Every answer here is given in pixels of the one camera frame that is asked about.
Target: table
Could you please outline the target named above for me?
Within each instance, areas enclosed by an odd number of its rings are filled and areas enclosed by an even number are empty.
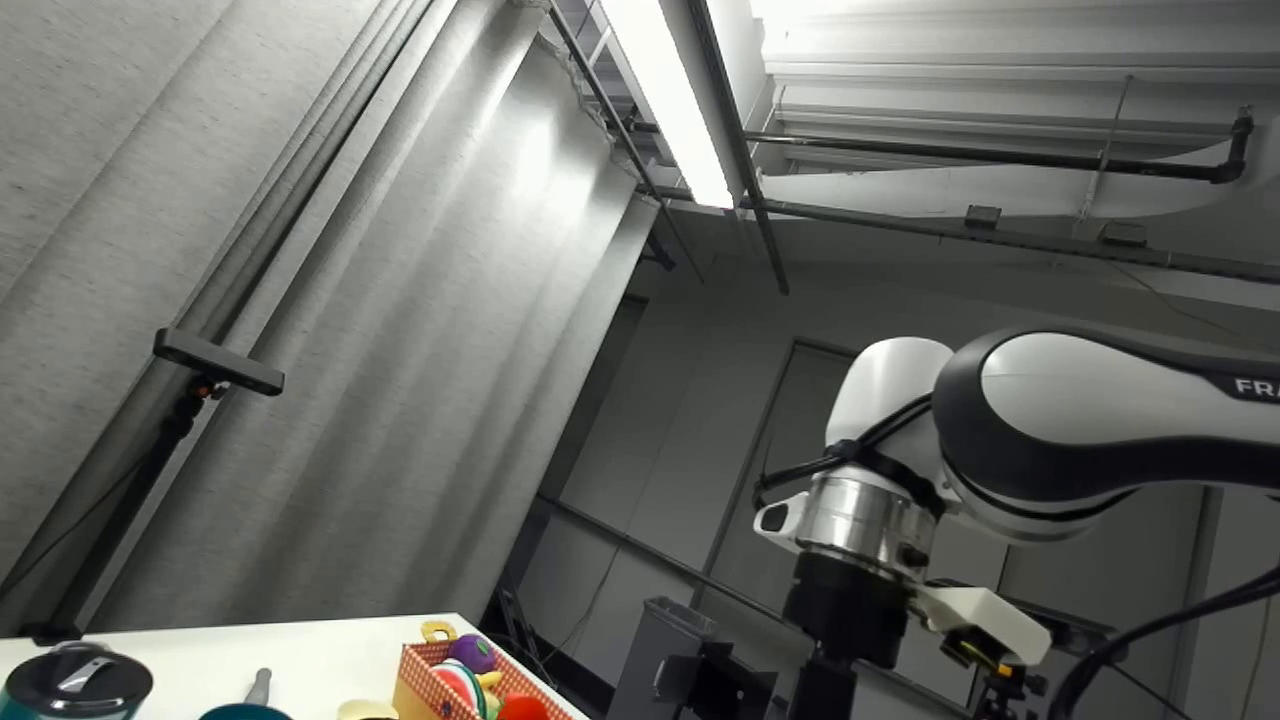
[[[343,699],[392,699],[399,646],[421,640],[423,619],[444,619],[454,634],[477,634],[465,618],[434,614],[308,624],[105,634],[86,640],[136,655],[153,668],[154,688],[136,720],[197,720],[217,703],[243,699],[256,668],[272,668],[272,709],[294,720],[332,720]],[[28,655],[40,655],[32,640],[0,640],[2,678]]]

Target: fluorescent light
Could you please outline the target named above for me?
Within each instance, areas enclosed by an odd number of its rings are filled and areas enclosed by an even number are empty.
[[[693,98],[677,35],[658,0],[603,0],[614,43],[662,129],[681,176],[697,204],[731,209],[727,176],[712,143],[712,129]]]

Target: red object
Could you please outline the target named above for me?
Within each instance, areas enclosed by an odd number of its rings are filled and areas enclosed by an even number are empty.
[[[504,713],[497,720],[546,720],[546,703],[525,692],[504,697]]]

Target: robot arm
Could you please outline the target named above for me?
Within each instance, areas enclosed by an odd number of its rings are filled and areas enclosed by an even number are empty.
[[[885,340],[844,376],[828,466],[762,503],[756,532],[800,551],[783,618],[821,659],[892,668],[916,614],[992,666],[1040,666],[1035,619],[988,590],[924,579],[935,519],[959,513],[1007,541],[1065,541],[1163,480],[1274,493],[1280,367],[1054,329],[959,352]]]

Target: ceiling light fixture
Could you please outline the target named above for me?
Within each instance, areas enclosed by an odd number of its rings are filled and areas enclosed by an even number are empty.
[[[697,204],[731,209],[727,176],[707,129],[704,108],[697,103],[688,67],[681,59],[677,35],[658,0],[603,0],[601,4],[625,59],[639,86],[639,98],[653,108],[653,121],[662,132],[662,143],[677,156],[677,167]]]

